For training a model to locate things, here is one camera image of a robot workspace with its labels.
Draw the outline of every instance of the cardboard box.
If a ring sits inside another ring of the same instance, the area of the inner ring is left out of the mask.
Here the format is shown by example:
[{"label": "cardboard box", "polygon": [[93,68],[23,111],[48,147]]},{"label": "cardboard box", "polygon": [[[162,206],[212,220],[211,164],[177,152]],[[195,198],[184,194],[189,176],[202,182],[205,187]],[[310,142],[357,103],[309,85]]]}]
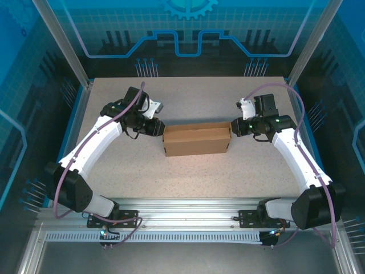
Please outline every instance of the cardboard box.
[{"label": "cardboard box", "polygon": [[163,137],[166,156],[226,153],[230,132],[230,122],[167,126]]}]

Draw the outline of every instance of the speckled work surface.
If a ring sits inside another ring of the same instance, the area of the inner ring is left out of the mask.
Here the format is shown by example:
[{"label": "speckled work surface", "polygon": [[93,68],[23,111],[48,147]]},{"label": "speckled work surface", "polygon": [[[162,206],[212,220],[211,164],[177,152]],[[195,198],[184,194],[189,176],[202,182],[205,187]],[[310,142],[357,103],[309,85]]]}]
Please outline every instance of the speckled work surface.
[{"label": "speckled work surface", "polygon": [[[282,77],[97,78],[80,130],[80,141],[108,102],[123,98],[129,86],[139,87],[152,100],[162,101],[156,115],[166,125],[227,122],[239,117],[235,103],[254,88]],[[285,88],[273,93],[279,113],[294,118]],[[269,143],[252,136],[232,136],[225,154],[165,157],[162,137],[122,135],[106,149],[87,180],[109,198],[251,198],[297,196],[298,186],[284,158]]]}]

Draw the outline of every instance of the transparent panel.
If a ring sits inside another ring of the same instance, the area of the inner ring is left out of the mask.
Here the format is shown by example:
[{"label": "transparent panel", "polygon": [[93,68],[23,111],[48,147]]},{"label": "transparent panel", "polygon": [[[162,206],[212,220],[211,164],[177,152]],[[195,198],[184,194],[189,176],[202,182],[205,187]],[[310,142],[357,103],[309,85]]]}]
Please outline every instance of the transparent panel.
[{"label": "transparent panel", "polygon": [[14,273],[79,83],[31,1],[0,1],[0,37],[0,265]]},{"label": "transparent panel", "polygon": [[327,0],[50,0],[89,77],[288,76]]},{"label": "transparent panel", "polygon": [[343,210],[365,265],[365,2],[344,0],[298,81],[326,173],[346,188]]}]

